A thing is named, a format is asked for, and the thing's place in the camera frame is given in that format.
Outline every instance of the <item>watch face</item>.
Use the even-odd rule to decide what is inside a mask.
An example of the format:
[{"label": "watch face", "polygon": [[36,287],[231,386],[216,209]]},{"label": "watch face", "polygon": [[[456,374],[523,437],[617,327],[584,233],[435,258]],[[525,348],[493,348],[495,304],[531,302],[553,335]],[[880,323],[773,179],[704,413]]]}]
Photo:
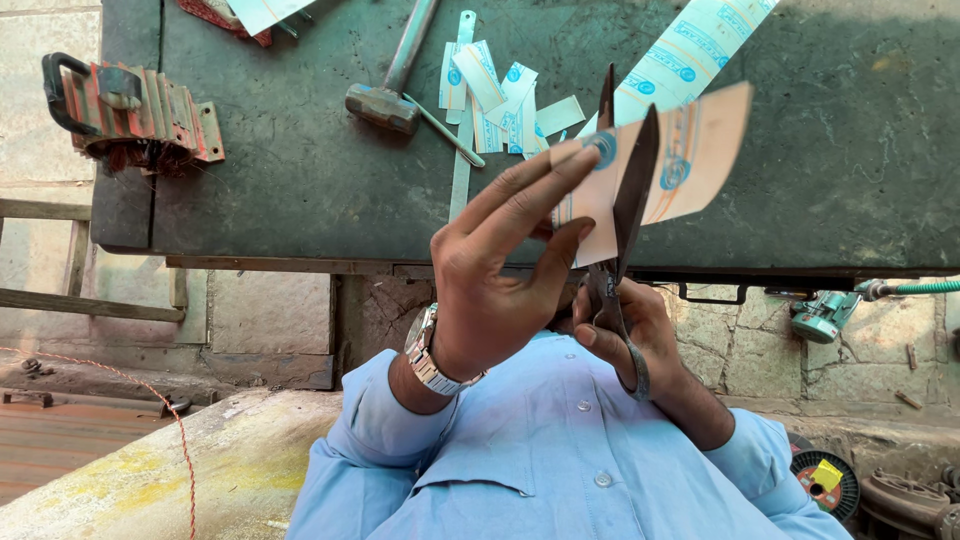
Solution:
[{"label": "watch face", "polygon": [[429,307],[421,309],[417,318],[414,319],[414,324],[410,327],[410,332],[407,333],[407,343],[403,347],[404,351],[409,351],[410,346],[414,344],[414,341],[417,341],[417,337],[420,335],[420,329],[423,328],[423,318],[426,317],[428,309]]}]

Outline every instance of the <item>fingernail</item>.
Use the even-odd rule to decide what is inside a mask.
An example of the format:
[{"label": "fingernail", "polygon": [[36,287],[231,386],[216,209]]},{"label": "fingernail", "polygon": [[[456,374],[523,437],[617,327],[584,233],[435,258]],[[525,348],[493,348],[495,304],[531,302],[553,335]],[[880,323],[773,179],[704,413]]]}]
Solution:
[{"label": "fingernail", "polygon": [[583,242],[591,232],[593,232],[593,225],[585,225],[580,230],[580,235],[578,235],[577,238],[580,242]]},{"label": "fingernail", "polygon": [[577,336],[577,341],[582,345],[589,347],[593,345],[593,342],[597,340],[597,332],[593,331],[592,328],[586,327],[580,330],[580,334]]}]

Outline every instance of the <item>hammer head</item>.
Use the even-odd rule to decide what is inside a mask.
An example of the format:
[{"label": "hammer head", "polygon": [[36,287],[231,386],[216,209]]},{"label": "hammer head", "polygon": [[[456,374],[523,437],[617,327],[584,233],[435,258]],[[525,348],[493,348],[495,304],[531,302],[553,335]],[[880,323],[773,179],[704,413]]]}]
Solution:
[{"label": "hammer head", "polygon": [[412,135],[420,126],[420,108],[388,88],[354,83],[347,90],[347,110],[377,126]]}]

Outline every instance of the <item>green hose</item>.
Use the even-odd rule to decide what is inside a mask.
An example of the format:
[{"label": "green hose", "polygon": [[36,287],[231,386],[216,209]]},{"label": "green hose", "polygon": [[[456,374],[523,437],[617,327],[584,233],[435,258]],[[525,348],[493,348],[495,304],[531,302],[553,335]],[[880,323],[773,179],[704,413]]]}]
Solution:
[{"label": "green hose", "polygon": [[960,282],[917,283],[891,285],[891,294],[930,294],[960,291]]}]

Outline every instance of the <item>shirt pocket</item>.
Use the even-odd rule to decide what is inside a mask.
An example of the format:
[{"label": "shirt pocket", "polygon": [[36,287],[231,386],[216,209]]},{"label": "shirt pocket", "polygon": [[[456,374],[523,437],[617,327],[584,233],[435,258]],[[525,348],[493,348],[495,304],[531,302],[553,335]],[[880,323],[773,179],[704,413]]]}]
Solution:
[{"label": "shirt pocket", "polygon": [[414,484],[493,482],[533,497],[530,427],[524,392],[488,395],[479,386],[464,395],[440,451]]}]

